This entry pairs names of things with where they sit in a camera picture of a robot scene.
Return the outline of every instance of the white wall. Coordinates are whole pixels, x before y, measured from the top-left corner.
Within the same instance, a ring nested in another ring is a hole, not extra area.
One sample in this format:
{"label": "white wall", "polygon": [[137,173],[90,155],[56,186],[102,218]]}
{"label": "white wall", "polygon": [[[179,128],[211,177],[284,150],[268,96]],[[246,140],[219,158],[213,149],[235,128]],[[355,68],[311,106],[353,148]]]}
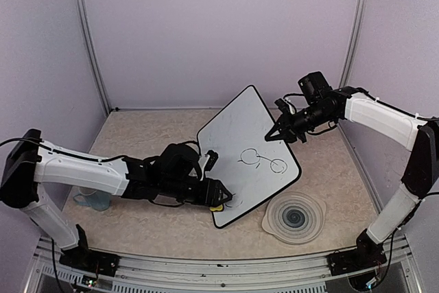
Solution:
{"label": "white wall", "polygon": [[[367,0],[348,84],[412,113],[439,116],[439,0]],[[400,184],[409,152],[369,129],[344,128],[385,204]],[[435,293],[439,199],[430,198],[407,226],[407,238],[427,292]]]}
{"label": "white wall", "polygon": [[[87,150],[104,122],[74,0],[0,0],[0,141],[38,128]],[[0,148],[0,171],[12,146]],[[49,185],[62,205],[68,188]],[[0,203],[0,291],[19,291],[40,232]]]}
{"label": "white wall", "polygon": [[357,0],[85,1],[112,105],[175,108],[249,84],[274,106],[317,70],[337,86]]}

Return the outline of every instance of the cable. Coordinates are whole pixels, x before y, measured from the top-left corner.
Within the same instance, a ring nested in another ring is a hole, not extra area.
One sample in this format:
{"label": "cable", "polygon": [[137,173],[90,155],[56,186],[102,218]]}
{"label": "cable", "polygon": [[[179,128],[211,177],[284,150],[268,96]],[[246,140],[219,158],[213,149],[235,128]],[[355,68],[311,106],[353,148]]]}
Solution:
{"label": "cable", "polygon": [[198,148],[198,154],[201,155],[200,144],[199,144],[197,141],[189,140],[189,141],[185,141],[185,142],[182,142],[182,143],[179,143],[179,144],[185,144],[185,145],[187,145],[187,144],[194,144],[194,145],[196,145],[197,148]]}
{"label": "cable", "polygon": [[439,120],[439,118],[435,118],[435,117],[432,117],[432,118],[417,117],[417,116],[413,115],[412,113],[409,113],[409,112],[404,111],[400,108],[397,108],[396,106],[393,106],[389,103],[382,102],[381,100],[377,99],[376,97],[373,97],[371,94],[369,94],[369,92],[366,89],[363,89],[362,87],[358,87],[356,89],[358,89],[360,92],[362,92],[365,96],[369,97],[373,101],[376,101],[376,103],[383,104],[384,106],[387,106],[393,110],[399,111],[400,113],[403,113],[404,115],[407,115],[409,117],[417,118],[417,119],[423,120],[423,121],[438,121]]}
{"label": "cable", "polygon": [[439,196],[439,192],[430,192],[429,194],[425,195],[425,197],[430,197],[430,196]]}
{"label": "cable", "polygon": [[25,137],[15,137],[12,139],[8,139],[5,140],[3,142],[0,143],[0,147],[11,143],[11,142],[28,142],[34,145],[37,145],[38,147],[41,147],[43,149],[49,150],[50,152],[56,153],[56,154],[63,154],[65,156],[69,156],[72,158],[77,158],[77,159],[82,159],[83,161],[92,161],[95,163],[107,163],[109,161],[115,161],[116,159],[120,159],[120,158],[125,158],[128,157],[125,154],[120,154],[119,156],[114,156],[111,158],[106,158],[106,159],[97,159],[97,158],[91,158],[91,157],[85,157],[85,156],[80,156],[78,154],[72,154],[70,152],[66,152],[66,151],[62,151],[62,150],[58,150],[58,149],[52,149],[51,147],[48,147],[47,145],[44,145],[40,142],[38,142],[38,140],[33,140],[32,138],[25,138]]}
{"label": "cable", "polygon": [[383,271],[383,266],[382,266],[383,264],[380,262],[380,261],[378,261],[378,276],[381,278],[381,273],[382,273],[382,271]]}
{"label": "cable", "polygon": [[96,272],[95,272],[95,275],[96,275],[96,280],[95,280],[95,285],[94,285],[94,286],[97,285],[97,281],[99,280],[99,260],[98,260],[97,263],[96,263]]}
{"label": "cable", "polygon": [[393,233],[392,233],[392,239],[390,240],[390,253],[389,253],[389,262],[388,262],[387,268],[385,269],[384,275],[380,278],[378,284],[376,284],[376,285],[372,288],[372,290],[374,290],[375,288],[377,288],[378,286],[380,286],[380,285],[383,283],[385,277],[387,276],[387,273],[389,272],[390,264],[392,263],[393,240],[394,240],[394,238],[395,238],[395,233],[396,233],[397,231],[398,231],[398,228],[396,228],[395,230],[393,230]]}
{"label": "cable", "polygon": [[328,123],[328,126],[329,126],[329,128],[326,128],[326,129],[324,129],[324,130],[321,130],[320,132],[317,132],[317,133],[313,133],[313,132],[307,132],[309,135],[313,135],[313,136],[318,136],[318,135],[321,135],[321,134],[323,134],[323,133],[326,133],[326,132],[329,132],[329,131],[331,131],[331,130],[335,130],[336,128],[337,128],[337,125],[334,125],[334,126],[331,126],[330,125],[330,123]]}
{"label": "cable", "polygon": [[183,206],[184,203],[181,202],[180,204],[170,205],[170,204],[159,204],[157,202],[154,202],[153,200],[148,200],[151,204],[157,205],[157,206],[163,206],[163,207],[171,207],[173,209],[176,209],[177,207]]}
{"label": "cable", "polygon": [[292,102],[290,102],[290,101],[287,99],[287,97],[289,97],[289,96],[303,96],[303,94],[300,94],[300,93],[289,93],[289,94],[285,94],[285,95],[282,97],[282,99],[283,99],[285,102],[287,102],[290,106],[293,107],[293,109],[294,109],[294,113],[297,113],[297,108],[296,108],[296,106],[295,106]]}
{"label": "cable", "polygon": [[38,140],[34,141],[31,138],[25,138],[25,137],[15,137],[13,139],[5,140],[5,141],[0,143],[0,147],[3,147],[5,144],[11,143],[11,142],[20,142],[20,141],[28,142],[28,143],[37,145],[38,147],[42,147],[43,149],[46,149],[46,150],[51,150],[51,148],[47,147],[46,145],[43,145],[43,144],[39,143]]}
{"label": "cable", "polygon": [[58,284],[58,288],[60,289],[61,293],[65,293],[62,289],[60,279],[58,278],[58,273],[56,271],[56,262],[55,262],[55,241],[52,238],[52,264],[54,265],[54,272],[55,272],[55,279],[56,283]]}
{"label": "cable", "polygon": [[304,95],[300,94],[300,93],[288,93],[288,94],[285,94],[283,96],[283,98],[285,99],[286,97],[289,97],[289,96],[304,96]]}

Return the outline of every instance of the plastic lid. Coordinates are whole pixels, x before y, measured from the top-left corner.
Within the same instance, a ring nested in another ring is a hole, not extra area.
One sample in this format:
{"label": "plastic lid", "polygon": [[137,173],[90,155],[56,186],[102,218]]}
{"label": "plastic lid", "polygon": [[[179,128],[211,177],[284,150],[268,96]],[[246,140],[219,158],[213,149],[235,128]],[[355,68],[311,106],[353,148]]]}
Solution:
{"label": "plastic lid", "polygon": [[262,229],[287,244],[306,244],[323,229],[326,205],[300,192],[285,192],[268,204]]}

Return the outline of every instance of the beige floor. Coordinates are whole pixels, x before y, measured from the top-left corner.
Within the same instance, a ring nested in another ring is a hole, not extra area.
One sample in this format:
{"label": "beige floor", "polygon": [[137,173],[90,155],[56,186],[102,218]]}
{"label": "beige floor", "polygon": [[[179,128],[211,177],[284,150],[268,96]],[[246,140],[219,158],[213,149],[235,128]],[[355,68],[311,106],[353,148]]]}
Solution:
{"label": "beige floor", "polygon": [[[111,113],[92,149],[93,154],[160,154],[169,143],[194,139],[216,110],[165,110]],[[113,198],[97,212],[71,198],[64,213],[85,229],[92,248],[120,253],[187,259],[253,259],[334,250],[355,238],[376,217],[369,195],[337,130],[292,150],[302,177],[288,190],[324,200],[326,222],[312,242],[290,246],[261,228],[266,205],[224,229],[213,226],[208,209],[185,205],[170,209],[144,200]]]}

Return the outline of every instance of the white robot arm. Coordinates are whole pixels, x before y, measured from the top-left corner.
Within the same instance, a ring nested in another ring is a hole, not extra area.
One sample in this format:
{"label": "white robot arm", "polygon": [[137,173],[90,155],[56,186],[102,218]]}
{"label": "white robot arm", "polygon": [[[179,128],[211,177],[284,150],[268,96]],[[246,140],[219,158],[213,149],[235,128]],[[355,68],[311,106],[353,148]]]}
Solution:
{"label": "white robot arm", "polygon": [[180,143],[143,160],[124,155],[105,159],[43,141],[38,130],[29,130],[19,140],[5,164],[0,200],[26,213],[52,237],[63,252],[60,263],[73,268],[114,276],[119,258],[90,250],[84,230],[63,216],[41,183],[64,183],[151,202],[164,195],[207,207],[232,199],[219,180],[205,176],[217,160],[213,151],[200,156]]}
{"label": "white robot arm", "polygon": [[293,143],[325,123],[340,119],[365,125],[394,139],[412,152],[402,184],[378,218],[359,235],[357,248],[328,256],[331,273],[343,274],[385,263],[383,242],[397,228],[407,223],[420,202],[439,178],[439,119],[421,118],[375,99],[361,88],[333,90],[321,72],[299,80],[308,107],[296,112],[287,99],[276,100],[282,114],[265,136],[266,141],[282,139]]}

